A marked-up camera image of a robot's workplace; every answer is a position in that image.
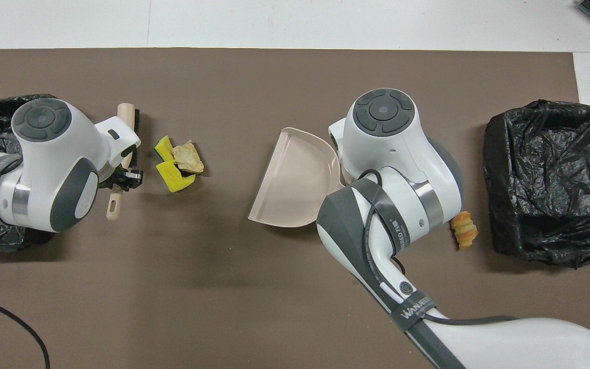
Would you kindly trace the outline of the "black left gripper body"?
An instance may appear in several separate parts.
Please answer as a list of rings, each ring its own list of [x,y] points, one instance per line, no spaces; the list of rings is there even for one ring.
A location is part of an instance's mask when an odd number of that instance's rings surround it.
[[[122,189],[129,191],[139,187],[143,182],[144,172],[142,170],[127,170],[124,167],[117,167],[112,175],[98,183],[98,189]]]

